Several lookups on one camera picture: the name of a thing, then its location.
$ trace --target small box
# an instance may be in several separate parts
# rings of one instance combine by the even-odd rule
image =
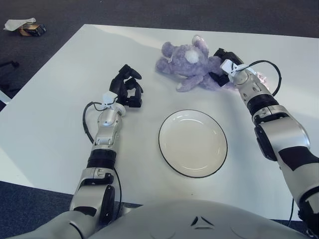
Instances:
[[[26,23],[18,28],[22,36],[41,36],[46,32],[43,24]]]

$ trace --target gray carpet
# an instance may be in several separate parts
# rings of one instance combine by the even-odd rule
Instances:
[[[318,13],[318,0],[0,0],[0,24],[35,17],[47,28],[41,37],[0,30],[0,62],[20,63],[0,69],[0,87],[13,97],[85,23],[319,37]],[[39,227],[71,197],[0,182],[0,238]]]

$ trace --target plate rim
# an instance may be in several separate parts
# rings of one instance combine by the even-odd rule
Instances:
[[[175,114],[175,113],[181,112],[181,111],[197,111],[197,112],[200,112],[200,113],[202,113],[202,114],[204,114],[204,115],[207,115],[208,117],[210,117],[213,121],[215,121],[215,122],[218,124],[218,126],[219,126],[220,129],[221,129],[221,131],[223,132],[224,137],[225,137],[225,140],[226,140],[226,154],[225,154],[225,158],[224,158],[222,164],[219,166],[219,168],[218,168],[215,172],[213,172],[213,173],[211,173],[211,174],[208,174],[208,175],[205,175],[205,176],[198,176],[198,177],[197,177],[197,176],[189,176],[189,175],[186,175],[186,174],[184,174],[184,173],[179,172],[177,169],[175,169],[175,168],[166,160],[166,158],[165,158],[165,156],[164,156],[164,154],[163,154],[163,152],[162,152],[162,150],[161,150],[161,147],[160,147],[160,131],[161,131],[161,128],[162,128],[163,124],[166,122],[166,120],[167,120],[170,116],[172,116],[172,115]],[[220,124],[219,124],[213,117],[211,117],[210,115],[208,115],[208,114],[206,114],[206,113],[204,113],[204,112],[202,112],[202,111],[198,111],[198,110],[185,109],[185,110],[176,111],[176,112],[170,114],[169,116],[167,116],[167,117],[164,119],[163,123],[161,123],[161,126],[160,126],[160,128],[159,128],[158,144],[159,144],[160,153],[161,153],[161,155],[163,156],[165,162],[166,162],[175,172],[177,172],[177,173],[179,173],[179,174],[181,174],[181,175],[183,175],[183,176],[185,176],[185,177],[188,177],[188,178],[206,178],[206,177],[209,177],[209,176],[213,175],[213,174],[216,173],[218,170],[220,170],[220,168],[224,165],[224,163],[225,163],[225,161],[226,161],[226,158],[227,158],[227,154],[228,154],[228,142],[227,142],[227,137],[226,137],[226,135],[225,135],[225,132],[224,132],[223,128],[220,126]]]

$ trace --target wire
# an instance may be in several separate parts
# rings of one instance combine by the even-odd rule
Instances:
[[[101,103],[99,102],[90,102],[86,105],[86,107],[84,108],[84,111],[83,111],[83,115],[82,115],[82,124],[83,124],[83,128],[84,128],[84,132],[86,133],[86,135],[88,136],[89,140],[91,141],[91,143],[93,143],[94,139],[92,138],[90,132],[89,132],[89,128],[88,126],[86,125],[86,121],[85,121],[85,115],[86,115],[86,111],[87,109],[91,106],[91,105],[94,105],[94,104],[99,104],[101,105]]]
[[[121,187],[121,182],[120,182],[120,177],[116,171],[116,169],[114,168],[116,177],[118,178],[118,182],[119,182],[119,187],[120,187],[120,201],[119,201],[119,207],[118,207],[118,212],[116,213],[116,217],[115,220],[119,217],[120,215],[120,210],[121,210],[121,204],[122,204],[122,187]]]
[[[248,67],[251,67],[251,66],[257,65],[259,63],[263,63],[263,62],[266,62],[266,63],[272,65],[276,69],[276,71],[278,73],[279,79],[278,79],[277,88],[273,92],[273,96],[275,96],[278,93],[279,89],[280,89],[282,77],[281,77],[281,73],[280,73],[279,68],[274,63],[272,63],[271,61],[267,61],[267,60],[255,61],[255,62],[251,63],[249,66],[247,66],[247,67],[245,67],[243,69],[237,70],[237,71],[243,71],[243,70],[247,69]]]
[[[294,201],[294,199],[293,199],[293,202],[291,203],[291,212],[290,212],[290,217],[289,217],[289,221],[288,221],[288,224],[287,224],[287,226],[288,226],[288,227],[290,226],[291,219],[293,218],[294,205],[295,205],[295,201]]]
[[[104,111],[104,110],[107,109],[107,108],[105,108],[105,109],[102,109],[102,110],[98,110],[98,109],[96,108],[95,104],[93,104],[93,106],[94,106],[95,110],[97,110],[97,111]]]
[[[105,109],[103,110],[98,110],[96,107],[95,107],[95,104],[97,105],[101,105],[100,102],[90,102],[86,105],[86,107],[84,108],[84,111],[83,111],[83,115],[82,115],[82,123],[83,123],[83,128],[84,128],[84,132],[86,133],[86,135],[88,136],[89,140],[91,141],[91,143],[94,142],[94,139],[93,137],[91,136],[90,132],[89,132],[89,129],[88,129],[88,126],[86,124],[86,120],[85,120],[85,115],[86,115],[86,111],[87,109],[91,106],[91,105],[94,105],[94,108],[97,110],[97,111],[104,111]],[[115,167],[113,168],[114,169],[114,172],[116,174],[116,177],[118,179],[118,182],[119,182],[119,188],[120,188],[120,201],[119,201],[119,207],[118,207],[118,211],[116,213],[116,217],[115,217],[115,220],[119,217],[119,214],[120,214],[120,209],[121,209],[121,204],[122,204],[122,187],[121,187],[121,181],[120,181],[120,178],[119,178],[119,175],[115,169]]]

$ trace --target plush toy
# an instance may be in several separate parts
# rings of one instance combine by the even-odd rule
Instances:
[[[200,36],[193,37],[192,45],[173,46],[170,42],[166,42],[161,51],[164,57],[156,62],[156,70],[182,76],[177,91],[186,92],[197,85],[208,90],[220,88],[209,73],[218,76],[223,74],[220,68],[221,59],[218,56],[208,57],[207,44]]]

